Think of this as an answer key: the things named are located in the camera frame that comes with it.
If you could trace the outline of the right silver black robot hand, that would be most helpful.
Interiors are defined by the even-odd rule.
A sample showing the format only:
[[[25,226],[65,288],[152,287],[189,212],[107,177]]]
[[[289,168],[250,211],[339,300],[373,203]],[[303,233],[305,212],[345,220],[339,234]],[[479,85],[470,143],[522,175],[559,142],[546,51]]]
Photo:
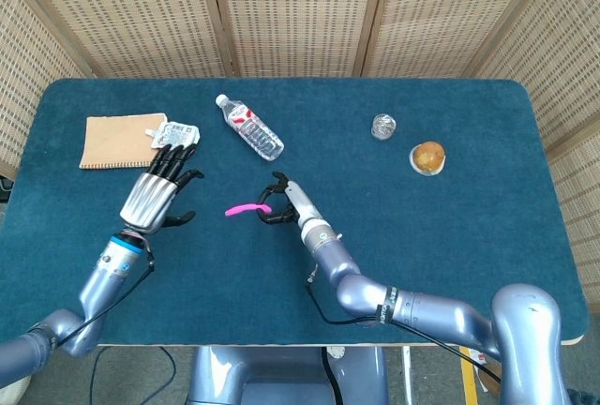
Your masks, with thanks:
[[[273,194],[284,194],[287,197],[287,204],[281,212],[275,214],[267,214],[258,210],[257,216],[263,223],[277,225],[294,222],[302,229],[309,220],[323,218],[298,184],[290,180],[283,172],[272,172],[272,175],[277,179],[277,183],[268,185],[262,191],[258,204],[266,204],[267,198]]]

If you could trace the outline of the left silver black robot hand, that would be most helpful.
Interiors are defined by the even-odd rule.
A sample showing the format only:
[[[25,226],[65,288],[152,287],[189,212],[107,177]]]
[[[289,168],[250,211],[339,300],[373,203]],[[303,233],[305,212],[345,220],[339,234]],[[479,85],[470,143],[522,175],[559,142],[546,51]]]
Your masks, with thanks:
[[[195,218],[195,211],[182,216],[169,216],[168,211],[175,196],[192,180],[202,179],[199,170],[182,172],[186,162],[196,151],[192,143],[160,148],[148,169],[140,175],[130,191],[120,217],[126,226],[141,234],[152,234],[160,228],[186,225]]]

